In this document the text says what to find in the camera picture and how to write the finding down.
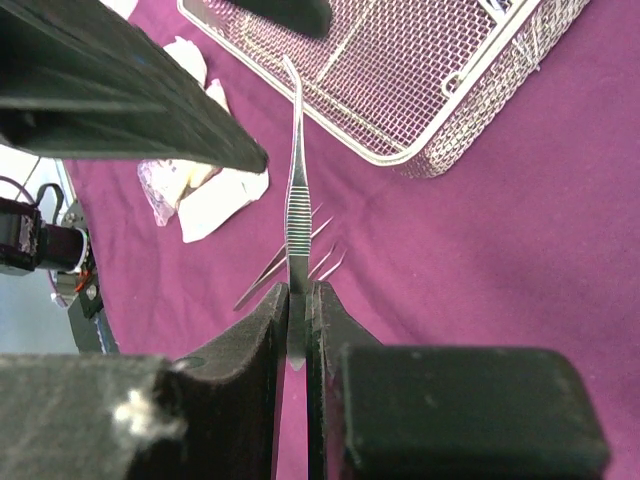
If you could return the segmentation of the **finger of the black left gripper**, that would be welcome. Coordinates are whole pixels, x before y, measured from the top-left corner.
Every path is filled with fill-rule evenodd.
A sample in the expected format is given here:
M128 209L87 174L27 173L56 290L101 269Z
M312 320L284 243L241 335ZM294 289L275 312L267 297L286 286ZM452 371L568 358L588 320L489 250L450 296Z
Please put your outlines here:
M1 143L49 158L254 173L268 161L163 48L99 1L2 2Z
M310 38L324 38L332 22L325 0L230 0L236 7Z

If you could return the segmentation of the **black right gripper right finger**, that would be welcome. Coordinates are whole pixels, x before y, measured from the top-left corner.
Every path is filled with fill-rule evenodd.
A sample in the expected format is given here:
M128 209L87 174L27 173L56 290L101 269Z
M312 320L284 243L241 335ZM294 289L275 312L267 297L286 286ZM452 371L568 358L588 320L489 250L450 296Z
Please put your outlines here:
M611 450L560 353L385 345L314 285L308 308L312 479L601 479Z

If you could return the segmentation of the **straight steel tweezers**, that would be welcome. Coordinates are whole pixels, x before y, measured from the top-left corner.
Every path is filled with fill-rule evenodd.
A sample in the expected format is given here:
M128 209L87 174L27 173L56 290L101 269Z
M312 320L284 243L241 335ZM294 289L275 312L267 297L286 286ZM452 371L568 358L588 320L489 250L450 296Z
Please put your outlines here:
M334 250L335 246L332 246L329 252L313 267L309 273L310 279L313 279L320 272ZM241 310L263 286L271 281L275 275L284 268L285 264L286 246L282 245L270 262L264 267L263 271L248 287L247 291L236 301L233 311L237 312Z

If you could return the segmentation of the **ribbed grip steel tweezers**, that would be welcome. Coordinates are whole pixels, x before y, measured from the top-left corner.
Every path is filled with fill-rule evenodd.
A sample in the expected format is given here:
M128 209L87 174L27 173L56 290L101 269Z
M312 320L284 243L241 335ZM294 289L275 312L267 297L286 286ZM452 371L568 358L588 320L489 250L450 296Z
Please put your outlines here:
M306 360L306 301L309 289L312 210L304 148L303 87L287 56L283 65L294 85L293 133L289 180L285 206L285 250L289 285L287 358L299 371Z

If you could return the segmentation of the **purple cloth drape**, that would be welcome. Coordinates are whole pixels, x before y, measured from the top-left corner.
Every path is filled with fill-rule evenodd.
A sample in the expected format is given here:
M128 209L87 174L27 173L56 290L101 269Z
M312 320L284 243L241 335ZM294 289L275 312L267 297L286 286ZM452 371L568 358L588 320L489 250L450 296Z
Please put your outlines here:
M292 106L182 17L142 1L159 44L206 56L234 115L270 156L270 188L202 241L155 224L133 162L67 168L93 238L121 352L179 358L233 324L283 242ZM568 357L613 452L639 475L639 5L591 2L446 174L375 167L305 125L311 195L334 249L331 283L386 343L531 345Z

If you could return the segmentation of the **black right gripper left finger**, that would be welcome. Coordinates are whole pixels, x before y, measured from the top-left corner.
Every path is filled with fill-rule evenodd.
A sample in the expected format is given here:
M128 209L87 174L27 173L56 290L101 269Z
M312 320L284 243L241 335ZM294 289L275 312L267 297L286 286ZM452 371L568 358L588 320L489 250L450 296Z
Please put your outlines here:
M272 479L289 292L177 360L1 358L5 479Z

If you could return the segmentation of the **white gauze pack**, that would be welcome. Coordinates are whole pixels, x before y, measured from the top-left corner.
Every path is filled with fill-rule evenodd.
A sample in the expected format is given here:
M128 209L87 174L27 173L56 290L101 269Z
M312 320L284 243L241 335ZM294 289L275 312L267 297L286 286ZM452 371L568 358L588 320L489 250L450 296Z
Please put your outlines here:
M142 160L137 166L143 193L160 227L176 213L186 195L219 172L219 167L180 159Z

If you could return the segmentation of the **curved tip steel tweezers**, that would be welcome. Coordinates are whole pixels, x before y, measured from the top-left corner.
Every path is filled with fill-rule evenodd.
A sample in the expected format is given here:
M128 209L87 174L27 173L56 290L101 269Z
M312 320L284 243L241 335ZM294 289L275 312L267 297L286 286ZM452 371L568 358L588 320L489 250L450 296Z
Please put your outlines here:
M317 262L309 272L309 279L312 281L328 280L342 265L347 251L332 244L328 252Z

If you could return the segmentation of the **small white blue packet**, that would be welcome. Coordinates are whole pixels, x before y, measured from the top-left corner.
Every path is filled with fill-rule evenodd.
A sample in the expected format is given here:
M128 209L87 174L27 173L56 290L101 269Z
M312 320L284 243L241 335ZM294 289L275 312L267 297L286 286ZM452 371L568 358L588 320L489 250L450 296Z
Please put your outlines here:
M239 210L259 200L270 185L269 172L222 169L183 198L177 213L184 243L204 239Z

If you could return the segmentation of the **metal mesh instrument tray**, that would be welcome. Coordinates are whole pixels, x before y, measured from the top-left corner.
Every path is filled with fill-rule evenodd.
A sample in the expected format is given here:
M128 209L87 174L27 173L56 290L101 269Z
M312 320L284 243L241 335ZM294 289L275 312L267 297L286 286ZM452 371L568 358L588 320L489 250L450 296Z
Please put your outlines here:
M227 1L178 11L365 161L446 172L536 71L581 1L335 1L313 40Z

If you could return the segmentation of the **white gauze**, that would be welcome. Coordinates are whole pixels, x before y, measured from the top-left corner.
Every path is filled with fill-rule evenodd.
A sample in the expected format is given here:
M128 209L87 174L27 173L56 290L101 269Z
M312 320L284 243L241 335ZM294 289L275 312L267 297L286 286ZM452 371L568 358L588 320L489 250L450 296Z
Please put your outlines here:
M138 4L135 0L101 0L101 3L126 20ZM200 49L192 41L176 36L172 43L164 46L164 50L197 81L210 98L230 113L226 93L220 80L213 79L208 85L205 84L208 67Z

